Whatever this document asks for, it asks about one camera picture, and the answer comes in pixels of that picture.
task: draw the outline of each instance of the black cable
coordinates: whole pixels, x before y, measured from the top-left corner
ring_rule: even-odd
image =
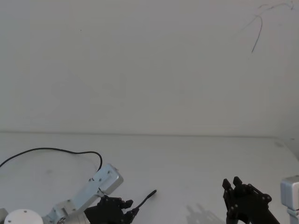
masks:
[[[96,154],[99,156],[100,158],[100,166],[99,166],[99,169],[98,171],[102,168],[102,164],[103,164],[103,158],[102,156],[97,153],[97,152],[94,152],[94,151],[87,151],[87,152],[72,152],[72,151],[68,151],[68,150],[64,150],[64,149],[60,149],[60,148],[48,148],[48,147],[42,147],[42,148],[33,148],[33,149],[30,149],[30,150],[27,150],[27,151],[24,151],[22,153],[19,153],[17,155],[14,155],[10,158],[8,158],[7,160],[5,160],[3,163],[0,164],[0,168],[5,164],[7,163],[8,161],[12,160],[13,158],[19,156],[19,155],[23,155],[25,153],[29,153],[29,152],[32,152],[32,151],[37,151],[37,150],[54,150],[54,151],[59,151],[59,152],[65,152],[65,153],[70,153],[70,154]]]
[[[152,197],[155,193],[157,192],[157,190],[152,191],[149,195],[146,196],[146,198],[136,207],[134,208],[139,209],[150,197]]]

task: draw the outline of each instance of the white wall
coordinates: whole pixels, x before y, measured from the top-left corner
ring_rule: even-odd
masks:
[[[0,131],[277,136],[299,124],[299,4],[277,3],[2,0]]]
[[[132,198],[134,205],[157,189],[135,224],[224,224],[222,181],[235,175],[270,194],[270,210],[287,224],[280,181],[299,170],[297,159],[276,139],[0,133],[1,160],[32,147],[101,152],[104,163],[114,164],[125,179],[113,195]],[[0,208],[46,214],[74,195],[98,164],[92,155],[25,154],[0,169]]]

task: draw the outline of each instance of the white table surface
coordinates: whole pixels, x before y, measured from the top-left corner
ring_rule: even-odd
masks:
[[[270,194],[270,210],[286,224],[279,184],[299,173],[297,159],[276,139],[0,133],[1,161],[35,147],[101,152],[104,164],[116,166],[125,180],[112,196],[134,205],[157,189],[135,224],[224,224],[221,185],[235,175]],[[25,154],[0,168],[0,208],[45,215],[83,187],[97,166],[94,155]]]

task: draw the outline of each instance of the black wire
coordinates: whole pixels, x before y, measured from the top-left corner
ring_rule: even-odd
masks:
[[[152,191],[149,195],[146,196],[146,198],[134,209],[139,209],[150,197],[152,197],[157,190]]]
[[[102,168],[102,164],[103,164],[103,158],[102,156],[97,153],[97,152],[94,152],[94,151],[87,151],[87,152],[72,152],[72,151],[68,151],[68,150],[64,150],[64,149],[60,149],[60,148],[48,148],[48,147],[42,147],[42,148],[33,148],[33,149],[30,149],[30,150],[27,150],[27,151],[24,151],[24,152],[21,152],[17,155],[14,155],[10,158],[8,158],[7,160],[5,160],[3,163],[0,164],[0,168],[5,164],[7,163],[8,161],[12,160],[13,158],[15,157],[18,157],[19,155],[23,155],[25,153],[29,153],[29,152],[32,152],[32,151],[37,151],[37,150],[54,150],[54,151],[59,151],[59,152],[65,152],[65,153],[70,153],[70,154],[96,154],[99,156],[100,158],[100,166],[99,166],[99,169],[98,171]]]

